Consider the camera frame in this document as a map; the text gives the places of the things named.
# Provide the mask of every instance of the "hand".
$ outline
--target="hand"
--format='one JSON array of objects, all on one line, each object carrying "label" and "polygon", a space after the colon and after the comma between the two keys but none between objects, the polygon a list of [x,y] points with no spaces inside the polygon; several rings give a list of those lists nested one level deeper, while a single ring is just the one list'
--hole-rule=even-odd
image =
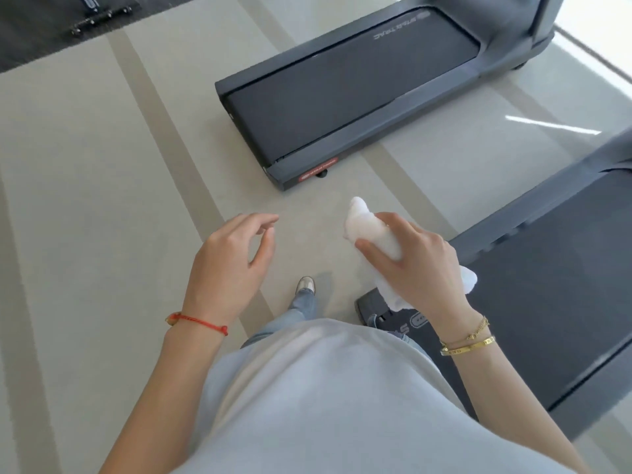
[{"label": "hand", "polygon": [[399,241],[401,261],[392,261],[373,243],[355,243],[364,257],[410,305],[429,319],[457,318],[472,311],[465,298],[456,251],[441,236],[426,231],[395,213],[375,215]]},{"label": "hand", "polygon": [[[182,314],[217,326],[230,325],[246,309],[274,255],[276,214],[240,214],[227,221],[195,255]],[[250,240],[263,234],[252,262]]]}]

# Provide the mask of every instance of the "gold bracelet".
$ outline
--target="gold bracelet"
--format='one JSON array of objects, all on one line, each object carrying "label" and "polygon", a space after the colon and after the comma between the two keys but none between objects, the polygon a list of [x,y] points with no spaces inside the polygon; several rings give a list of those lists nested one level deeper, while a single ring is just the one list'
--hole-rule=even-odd
[{"label": "gold bracelet", "polygon": [[476,350],[478,348],[484,348],[485,346],[489,346],[496,341],[496,336],[490,336],[487,339],[484,339],[481,342],[475,342],[470,346],[463,346],[462,348],[456,348],[455,350],[449,350],[447,347],[441,348],[442,356],[456,356],[463,353],[469,353],[472,350]]},{"label": "gold bracelet", "polygon": [[[469,334],[465,339],[461,340],[461,341],[455,341],[455,342],[451,342],[450,344],[458,344],[460,342],[465,342],[465,341],[472,341],[474,339],[476,339],[478,337],[478,335],[487,327],[489,326],[489,319],[487,319],[485,316],[483,316],[483,320],[480,322],[480,324],[478,325],[478,327],[476,328],[476,331],[474,331],[472,334]],[[441,342],[441,350],[447,350],[447,344],[441,340],[439,340]]]}]

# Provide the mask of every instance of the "bracelet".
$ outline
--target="bracelet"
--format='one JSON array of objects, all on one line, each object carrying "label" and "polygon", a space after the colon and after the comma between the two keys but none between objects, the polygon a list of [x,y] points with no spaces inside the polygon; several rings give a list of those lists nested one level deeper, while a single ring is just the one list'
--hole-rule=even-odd
[{"label": "bracelet", "polygon": [[170,314],[169,316],[167,316],[165,321],[167,322],[167,324],[169,324],[169,326],[173,326],[180,319],[186,319],[187,321],[193,321],[193,322],[196,322],[197,324],[201,324],[202,326],[206,326],[206,327],[208,327],[210,329],[214,329],[215,331],[219,331],[220,333],[222,333],[225,336],[228,335],[228,326],[215,326],[214,324],[211,324],[210,322],[202,321],[201,319],[198,319],[198,318],[191,318],[189,316],[185,316],[184,314],[182,314],[180,312]]},{"label": "bracelet", "polygon": [[[489,319],[487,319],[485,316],[483,316],[483,320],[480,322],[480,324],[476,328],[476,331],[474,331],[472,334],[468,334],[468,336],[465,339],[463,339],[462,341],[451,342],[450,344],[457,344],[458,342],[472,341],[473,339],[476,339],[478,337],[478,335],[487,326],[489,326]],[[441,342],[441,350],[442,351],[444,349],[447,350],[447,344],[445,342],[441,341],[441,340],[439,340],[439,341]]]},{"label": "bracelet", "polygon": [[476,342],[471,344],[470,346],[463,346],[462,348],[456,348],[455,350],[449,350],[447,347],[441,348],[442,356],[456,356],[463,353],[469,353],[470,351],[477,350],[478,348],[484,348],[485,346],[489,346],[496,341],[496,336],[490,336],[487,339],[484,339],[481,342]]}]

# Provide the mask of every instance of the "red bracelet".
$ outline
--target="red bracelet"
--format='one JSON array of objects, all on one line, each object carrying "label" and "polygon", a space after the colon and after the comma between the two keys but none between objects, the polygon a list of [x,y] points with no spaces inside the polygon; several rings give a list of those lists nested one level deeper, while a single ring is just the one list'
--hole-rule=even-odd
[{"label": "red bracelet", "polygon": [[228,335],[228,326],[215,326],[214,324],[211,324],[210,322],[202,321],[201,319],[197,319],[197,318],[191,318],[189,316],[185,316],[184,314],[180,312],[170,314],[169,316],[167,316],[165,321],[169,324],[169,326],[173,326],[175,323],[178,322],[179,319],[186,319],[187,321],[193,321],[193,322],[196,322],[197,324],[201,324],[202,326],[210,327],[211,329],[219,331],[225,336]]}]

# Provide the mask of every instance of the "treadmill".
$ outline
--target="treadmill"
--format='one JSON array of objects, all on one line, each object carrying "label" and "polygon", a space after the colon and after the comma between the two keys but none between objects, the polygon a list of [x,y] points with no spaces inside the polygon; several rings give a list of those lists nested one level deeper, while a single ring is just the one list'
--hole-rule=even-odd
[{"label": "treadmill", "polygon": [[401,0],[217,81],[217,94],[286,190],[450,94],[524,65],[553,39],[562,2]]},{"label": "treadmill", "polygon": [[[478,275],[470,304],[568,438],[632,391],[632,129],[450,244]],[[356,310],[419,343],[475,417],[422,313],[390,311],[376,289]]]}]

